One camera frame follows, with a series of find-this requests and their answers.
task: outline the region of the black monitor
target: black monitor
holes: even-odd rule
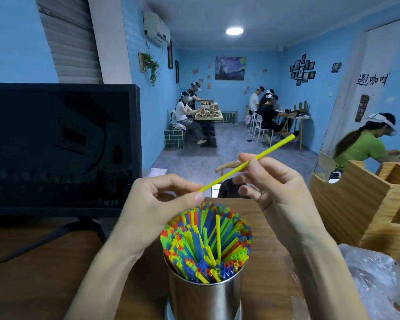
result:
[[[0,84],[0,215],[116,217],[139,177],[138,86]]]

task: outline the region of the gray pants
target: gray pants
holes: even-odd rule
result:
[[[180,123],[183,126],[185,126],[185,128],[187,128],[187,131],[193,130],[194,133],[196,134],[197,141],[204,139],[203,130],[201,129],[201,125],[198,122],[184,119],[177,121],[177,123]]]

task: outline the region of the person in white shirt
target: person in white shirt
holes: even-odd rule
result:
[[[181,93],[181,98],[175,108],[176,122],[185,126],[187,130],[193,130],[197,138],[197,144],[200,145],[206,142],[201,125],[198,122],[189,120],[187,116],[195,116],[197,112],[204,112],[204,109],[193,110],[190,108],[188,103],[192,99],[187,91]]]
[[[263,86],[260,86],[256,89],[255,92],[252,93],[252,95],[249,98],[249,114],[252,114],[252,109],[254,111],[258,110],[258,105],[259,105],[259,96],[265,91]]]

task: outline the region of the ceiling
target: ceiling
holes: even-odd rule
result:
[[[400,0],[141,0],[182,49],[270,50],[290,46]],[[241,26],[241,36],[227,36]]]

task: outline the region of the hanging plant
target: hanging plant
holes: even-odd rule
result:
[[[151,75],[150,75],[150,82],[151,85],[154,86],[156,84],[156,71],[159,68],[159,63],[157,63],[156,60],[154,60],[154,57],[151,56],[149,53],[144,53],[144,58],[145,58],[145,67],[151,69]]]

